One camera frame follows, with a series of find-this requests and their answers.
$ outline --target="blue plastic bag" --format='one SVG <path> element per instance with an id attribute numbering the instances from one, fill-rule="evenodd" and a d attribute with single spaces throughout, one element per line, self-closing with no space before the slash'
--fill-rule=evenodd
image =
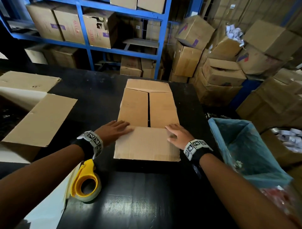
<path id="1" fill-rule="evenodd" d="M 211 118 L 208 122 L 224 162 L 257 188 L 291 182 L 250 121 Z"/>

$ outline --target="table surface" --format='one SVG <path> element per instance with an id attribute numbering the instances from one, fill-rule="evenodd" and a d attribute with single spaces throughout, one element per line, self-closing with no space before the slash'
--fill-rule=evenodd
<path id="1" fill-rule="evenodd" d="M 24 71 L 7 63 L 7 70 Z M 128 76 L 36 65 L 36 74 L 62 81 L 49 93 L 78 99 L 47 148 L 38 158 L 67 145 L 86 130 L 94 130 L 118 117 Z M 180 124 L 218 152 L 215 140 L 191 84 L 169 83 Z M 113 159 L 114 144 L 95 159 L 102 190 L 91 203 L 67 202 L 60 228 L 175 228 L 234 226 L 203 174 L 199 180 L 181 153 L 181 161 L 158 162 Z M 0 163 L 0 178 L 22 167 Z"/>

